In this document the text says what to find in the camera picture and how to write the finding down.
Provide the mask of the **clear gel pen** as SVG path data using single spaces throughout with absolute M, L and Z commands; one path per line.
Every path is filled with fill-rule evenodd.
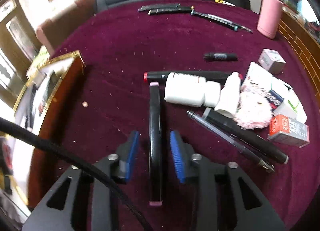
M 255 154 L 254 152 L 249 150 L 246 146 L 236 141 L 230 135 L 224 133 L 222 130 L 220 130 L 216 126 L 204 120 L 202 117 L 200 117 L 199 114 L 195 113 L 194 111 L 188 110 L 187 115 L 189 118 L 196 121 L 199 125 L 203 126 L 204 128 L 208 129 L 214 134 L 218 135 L 219 137 L 227 141 L 230 145 L 233 145 L 244 157 L 254 161 L 258 166 L 263 167 L 267 172 L 269 173 L 274 172 L 274 166 L 272 166 L 270 163 L 263 160 L 260 156 L 257 156 L 257 154 Z

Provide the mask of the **pink capped black marker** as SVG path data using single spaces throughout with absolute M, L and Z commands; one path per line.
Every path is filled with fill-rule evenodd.
M 162 205 L 162 139 L 161 139 L 161 101 L 159 83 L 150 83 L 149 101 L 149 174 L 151 196 L 149 205 Z

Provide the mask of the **thick black pen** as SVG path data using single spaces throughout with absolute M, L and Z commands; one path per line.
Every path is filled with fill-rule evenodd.
M 251 130 L 242 129 L 235 121 L 218 113 L 213 108 L 206 108 L 202 118 L 221 130 L 241 139 L 277 163 L 288 163 L 289 156 L 282 152 L 272 142 L 266 141 Z

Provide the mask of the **grey red medicine box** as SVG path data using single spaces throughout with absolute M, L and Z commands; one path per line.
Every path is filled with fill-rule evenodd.
M 267 138 L 276 143 L 302 148 L 310 143 L 309 127 L 279 114 L 269 124 Z

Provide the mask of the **pink plush toy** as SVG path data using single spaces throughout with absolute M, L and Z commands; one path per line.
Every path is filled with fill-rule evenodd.
M 266 128 L 272 119 L 271 105 L 263 96 L 243 91 L 233 120 L 242 129 Z

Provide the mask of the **small white bottle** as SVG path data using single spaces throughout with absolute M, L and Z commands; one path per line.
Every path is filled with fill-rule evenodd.
M 227 77 L 220 93 L 219 102 L 214 108 L 215 111 L 230 119 L 235 117 L 240 99 L 240 83 L 238 72 L 233 72 Z

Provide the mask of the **gold rimmed white tray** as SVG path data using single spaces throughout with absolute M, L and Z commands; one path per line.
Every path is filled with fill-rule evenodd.
M 42 61 L 29 75 L 14 105 L 13 122 L 48 140 L 58 140 L 63 110 L 85 69 L 80 52 Z M 1 133 L 1 210 L 24 222 L 53 184 L 57 159 Z

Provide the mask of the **large white pill bottle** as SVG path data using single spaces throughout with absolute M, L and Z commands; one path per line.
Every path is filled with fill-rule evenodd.
M 221 84 L 204 77 L 170 73 L 164 90 L 168 103 L 214 108 L 220 99 Z

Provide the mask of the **white blue medicine box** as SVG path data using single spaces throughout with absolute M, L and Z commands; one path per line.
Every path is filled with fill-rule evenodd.
M 274 77 L 255 62 L 249 64 L 246 77 L 241 85 L 242 91 L 251 91 L 266 98 L 272 111 L 283 104 L 290 89 L 285 82 Z

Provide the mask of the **red capped black marker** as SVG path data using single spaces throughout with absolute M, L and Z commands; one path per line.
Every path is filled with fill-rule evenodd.
M 192 75 L 204 77 L 206 80 L 219 82 L 225 84 L 227 77 L 231 72 L 224 71 L 147 71 L 144 72 L 143 81 L 145 83 L 159 82 L 165 83 L 170 73 L 181 74 L 181 75 Z

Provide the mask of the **wooden glass door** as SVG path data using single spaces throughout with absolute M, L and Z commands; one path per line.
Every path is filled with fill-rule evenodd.
M 1 0 L 1 100 L 13 108 L 41 43 L 19 0 Z

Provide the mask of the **black teal tipped pen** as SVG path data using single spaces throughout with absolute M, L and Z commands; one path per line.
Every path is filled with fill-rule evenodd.
M 213 22 L 213 23 L 222 25 L 222 26 L 224 26 L 224 27 L 226 27 L 228 29 L 231 29 L 232 31 L 235 31 L 235 32 L 238 31 L 238 26 L 236 26 L 236 25 L 234 25 L 232 23 L 228 23 L 226 21 L 223 21 L 221 19 L 217 19 L 215 17 L 212 17 L 209 14 L 199 13 L 197 11 L 192 11 L 191 15 L 192 16 L 196 16 L 196 17 L 200 17 L 200 18 L 203 18 L 203 19 L 207 19 L 209 22 Z

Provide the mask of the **thin silver tipped pen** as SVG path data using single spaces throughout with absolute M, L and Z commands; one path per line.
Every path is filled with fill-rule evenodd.
M 253 33 L 253 31 L 249 28 L 247 28 L 246 26 L 243 26 L 243 25 L 240 25 L 240 24 L 237 24 L 233 21 L 230 21 L 230 20 L 227 20 L 227 19 L 224 19 L 222 17 L 218 17 L 218 16 L 215 16 L 215 15 L 212 15 L 212 14 L 204 14 L 204 13 L 199 13 L 200 15 L 204 15 L 205 17 L 207 18 L 210 18 L 210 19 L 216 19 L 216 20 L 220 20 L 220 21 L 223 21 L 223 22 L 227 22 L 228 24 L 232 24 L 234 26 L 238 26 L 238 28 L 242 29 L 242 30 L 245 30 L 249 33 Z

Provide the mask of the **pink thermos bottle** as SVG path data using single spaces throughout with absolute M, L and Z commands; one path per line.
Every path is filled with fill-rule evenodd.
M 281 15 L 284 0 L 262 0 L 257 30 L 269 39 L 274 39 Z

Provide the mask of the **black pen far left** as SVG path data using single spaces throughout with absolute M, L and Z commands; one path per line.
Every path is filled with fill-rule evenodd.
M 161 3 L 161 4 L 152 4 L 147 6 L 141 6 L 138 8 L 138 12 L 148 11 L 152 9 L 162 9 L 162 8 L 176 8 L 179 7 L 179 3 Z

